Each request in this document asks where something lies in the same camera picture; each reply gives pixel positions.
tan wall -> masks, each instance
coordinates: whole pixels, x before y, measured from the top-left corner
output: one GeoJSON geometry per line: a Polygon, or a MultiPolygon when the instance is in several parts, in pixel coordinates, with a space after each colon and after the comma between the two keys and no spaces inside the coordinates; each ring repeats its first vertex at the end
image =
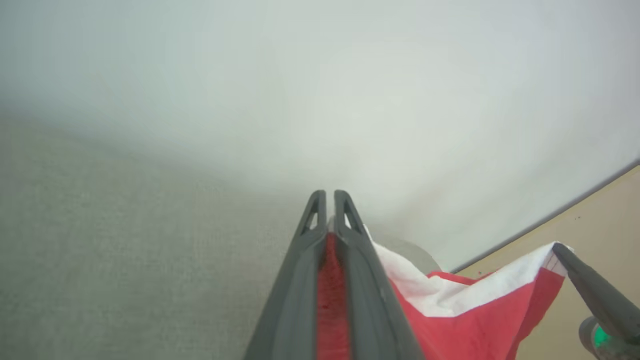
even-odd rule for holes
{"type": "MultiPolygon", "coordinates": [[[[459,274],[478,277],[552,241],[573,247],[584,262],[640,304],[640,167],[459,274]]],[[[546,317],[521,344],[517,359],[593,358],[577,335],[589,315],[567,279],[546,317]]]]}

gray carpet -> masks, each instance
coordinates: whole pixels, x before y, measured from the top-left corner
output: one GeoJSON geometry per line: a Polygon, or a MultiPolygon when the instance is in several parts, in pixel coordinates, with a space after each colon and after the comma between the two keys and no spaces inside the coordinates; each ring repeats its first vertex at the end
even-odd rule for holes
{"type": "Polygon", "coordinates": [[[309,195],[6,120],[0,169],[0,359],[239,359],[309,195]]]}

red cloth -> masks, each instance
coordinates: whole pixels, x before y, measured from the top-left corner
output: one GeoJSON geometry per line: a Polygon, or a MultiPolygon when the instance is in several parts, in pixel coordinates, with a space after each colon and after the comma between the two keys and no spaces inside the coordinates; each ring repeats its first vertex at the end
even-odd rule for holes
{"type": "MultiPolygon", "coordinates": [[[[318,275],[317,358],[319,360],[349,359],[344,272],[336,257],[335,241],[335,235],[329,234],[326,260],[318,275]]],[[[386,258],[382,258],[381,262],[388,276],[397,272],[397,269],[389,269],[394,265],[386,261],[386,258]]],[[[545,262],[545,265],[548,265],[549,258],[545,262]]],[[[521,261],[521,263],[526,265],[527,261],[521,261]]],[[[513,267],[515,267],[514,274],[518,271],[522,272],[517,266],[513,267]]],[[[480,280],[491,281],[494,277],[496,281],[504,282],[505,277],[508,279],[511,276],[508,271],[505,272],[500,276],[490,274],[478,280],[447,273],[432,273],[429,276],[436,277],[434,281],[439,284],[463,284],[462,288],[468,290],[469,296],[473,296],[473,286],[476,286],[480,280]]],[[[479,306],[472,306],[460,314],[454,311],[447,316],[429,316],[428,307],[425,310],[422,304],[414,302],[423,308],[422,311],[418,310],[405,299],[393,279],[391,283],[427,360],[513,360],[518,344],[540,322],[560,290],[563,280],[564,276],[561,272],[559,274],[540,267],[533,281],[516,286],[504,296],[491,299],[479,306]]],[[[495,290],[500,294],[504,284],[492,285],[490,282],[485,282],[477,287],[482,291],[495,290]]]]}

green light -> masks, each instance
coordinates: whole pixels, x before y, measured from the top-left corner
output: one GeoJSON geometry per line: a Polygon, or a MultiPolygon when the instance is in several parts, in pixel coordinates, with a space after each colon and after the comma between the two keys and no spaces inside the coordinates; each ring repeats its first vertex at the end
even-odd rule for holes
{"type": "Polygon", "coordinates": [[[601,327],[598,326],[596,333],[593,335],[593,344],[596,347],[600,347],[603,343],[609,340],[610,336],[607,335],[601,327]]]}

gray plastic part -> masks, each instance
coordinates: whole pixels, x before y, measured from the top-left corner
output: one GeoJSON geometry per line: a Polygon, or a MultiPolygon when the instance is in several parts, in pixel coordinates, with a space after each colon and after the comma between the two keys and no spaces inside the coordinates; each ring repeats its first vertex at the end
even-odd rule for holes
{"type": "Polygon", "coordinates": [[[316,358],[317,273],[325,240],[326,194],[318,190],[307,202],[245,360],[316,358]]]}
{"type": "Polygon", "coordinates": [[[640,344],[640,309],[561,243],[553,247],[584,303],[608,335],[640,344]]]}
{"type": "Polygon", "coordinates": [[[342,190],[334,196],[352,360],[424,359],[351,197],[342,190]]]}

